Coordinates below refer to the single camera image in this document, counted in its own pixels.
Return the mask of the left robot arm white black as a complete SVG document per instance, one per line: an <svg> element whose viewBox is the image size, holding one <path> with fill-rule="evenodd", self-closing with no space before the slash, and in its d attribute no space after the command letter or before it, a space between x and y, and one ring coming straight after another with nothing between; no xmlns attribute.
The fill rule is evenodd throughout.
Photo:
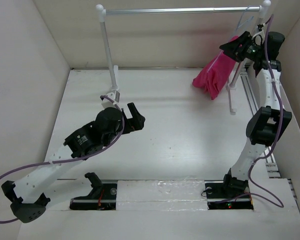
<svg viewBox="0 0 300 240"><path fill-rule="evenodd" d="M7 180L1 185L5 197L10 200L10 209L15 220L30 223L40 217L51 202L46 191L59 177L74 166L109 149L121 135L140 131L144 128L145 117L134 103L127 105L131 118L124 110L113 104L100 111L95 120L75 130L65 138L62 150L69 159L56 153L45 162L35 164L36 168L24 178Z"/></svg>

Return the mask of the pink trousers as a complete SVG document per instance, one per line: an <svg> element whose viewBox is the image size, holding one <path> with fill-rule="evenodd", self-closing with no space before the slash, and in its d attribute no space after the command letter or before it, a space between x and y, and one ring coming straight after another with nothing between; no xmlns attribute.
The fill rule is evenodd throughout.
<svg viewBox="0 0 300 240"><path fill-rule="evenodd" d="M216 99L226 85L236 63L221 50L192 80L192 86L209 94L211 100Z"/></svg>

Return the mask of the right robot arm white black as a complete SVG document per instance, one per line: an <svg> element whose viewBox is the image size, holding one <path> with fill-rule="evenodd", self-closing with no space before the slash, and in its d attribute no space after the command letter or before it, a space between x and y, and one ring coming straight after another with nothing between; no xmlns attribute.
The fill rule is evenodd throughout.
<svg viewBox="0 0 300 240"><path fill-rule="evenodd" d="M292 119L281 99L281 63L276 58L285 37L269 32L266 40L257 44L255 37L245 31L238 38L220 46L224 54L236 62L253 61L253 70L259 87L260 107L246 127L246 144L237 160L223 178L220 191L224 198L244 193L256 160L266 148L276 145Z"/></svg>

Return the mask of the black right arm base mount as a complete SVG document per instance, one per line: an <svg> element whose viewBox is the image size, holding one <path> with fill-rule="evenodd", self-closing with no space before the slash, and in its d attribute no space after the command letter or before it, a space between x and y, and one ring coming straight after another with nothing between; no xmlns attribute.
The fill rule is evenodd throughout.
<svg viewBox="0 0 300 240"><path fill-rule="evenodd" d="M222 180L207 180L201 196L207 200L208 210L253 210L254 206L249 195L234 197L244 194L244 191L231 191L223 188Z"/></svg>

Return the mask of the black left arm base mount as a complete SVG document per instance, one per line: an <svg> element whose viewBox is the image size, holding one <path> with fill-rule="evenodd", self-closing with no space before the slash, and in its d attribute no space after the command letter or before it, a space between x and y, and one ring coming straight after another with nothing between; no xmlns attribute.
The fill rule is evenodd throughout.
<svg viewBox="0 0 300 240"><path fill-rule="evenodd" d="M72 198L69 209L73 211L116 210L118 181L100 180L94 172L88 172L84 177L90 181L91 191L86 196Z"/></svg>

